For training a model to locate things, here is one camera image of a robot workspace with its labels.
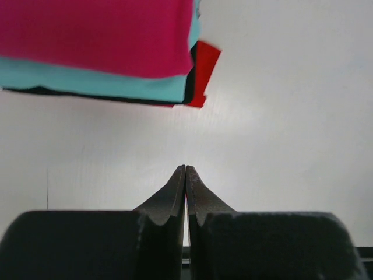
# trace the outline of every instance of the black cloth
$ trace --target black cloth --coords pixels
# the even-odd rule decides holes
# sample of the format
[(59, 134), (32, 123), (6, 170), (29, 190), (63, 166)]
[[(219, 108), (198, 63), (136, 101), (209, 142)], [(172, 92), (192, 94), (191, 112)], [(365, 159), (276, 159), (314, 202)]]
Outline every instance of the black cloth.
[(108, 101), (116, 101), (116, 102), (127, 102), (127, 103), (140, 103), (140, 104), (188, 104), (192, 102), (194, 98), (194, 88), (195, 88), (195, 76), (196, 76), (196, 56), (197, 56), (197, 45), (195, 44), (191, 49), (191, 54), (194, 62), (194, 66), (190, 73), (187, 76), (186, 85), (185, 85), (185, 95), (184, 100), (182, 102), (167, 102), (167, 101), (154, 101), (154, 100), (146, 100), (146, 99), (132, 99), (132, 98), (124, 98), (124, 97), (109, 97), (109, 96), (94, 96), (75, 92), (60, 92), (57, 90), (51, 90), (43, 86), (31, 87), (28, 89), (18, 89), (13, 87), (6, 87), (5, 90), (11, 92), (18, 92), (18, 93), (30, 93), (33, 95), (48, 95), (48, 96), (76, 96), (76, 97), (84, 97), (90, 99), (99, 99), (99, 100), (108, 100)]

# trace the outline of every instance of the pink fabric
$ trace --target pink fabric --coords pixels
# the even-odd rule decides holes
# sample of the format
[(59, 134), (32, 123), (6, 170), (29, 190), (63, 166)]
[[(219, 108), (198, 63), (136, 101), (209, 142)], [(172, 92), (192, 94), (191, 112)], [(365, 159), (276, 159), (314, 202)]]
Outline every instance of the pink fabric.
[(0, 55), (141, 78), (187, 75), (193, 0), (0, 0)]

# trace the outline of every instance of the white backdrop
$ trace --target white backdrop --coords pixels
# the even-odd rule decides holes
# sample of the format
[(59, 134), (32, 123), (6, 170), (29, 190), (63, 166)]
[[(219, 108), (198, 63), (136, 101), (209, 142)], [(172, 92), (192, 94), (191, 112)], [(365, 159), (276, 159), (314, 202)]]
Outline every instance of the white backdrop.
[(201, 11), (223, 50), (201, 110), (0, 92), (0, 232), (47, 200), (132, 209), (189, 164), (239, 211), (333, 212), (373, 246), (373, 2)]

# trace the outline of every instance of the white table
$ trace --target white table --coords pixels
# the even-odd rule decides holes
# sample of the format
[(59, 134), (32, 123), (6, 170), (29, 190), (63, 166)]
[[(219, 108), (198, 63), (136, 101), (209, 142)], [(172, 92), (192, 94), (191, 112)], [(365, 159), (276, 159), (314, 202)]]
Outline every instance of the white table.
[(201, 11), (223, 50), (201, 110), (0, 92), (0, 232), (47, 202), (132, 209), (189, 164), (236, 210), (333, 212), (373, 246), (373, 2)]

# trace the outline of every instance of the teal cloth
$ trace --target teal cloth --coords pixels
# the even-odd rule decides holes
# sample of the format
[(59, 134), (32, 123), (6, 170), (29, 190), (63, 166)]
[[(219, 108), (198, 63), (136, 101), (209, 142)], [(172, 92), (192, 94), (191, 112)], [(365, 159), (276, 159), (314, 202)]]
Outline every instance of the teal cloth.
[[(189, 34), (190, 48), (196, 44), (200, 35), (197, 13), (199, 1), (194, 2), (195, 12)], [(51, 90), (91, 96), (182, 102), (186, 79), (186, 75), (165, 79), (141, 79), (0, 57), (0, 85), (3, 88), (27, 89), (43, 86)]]

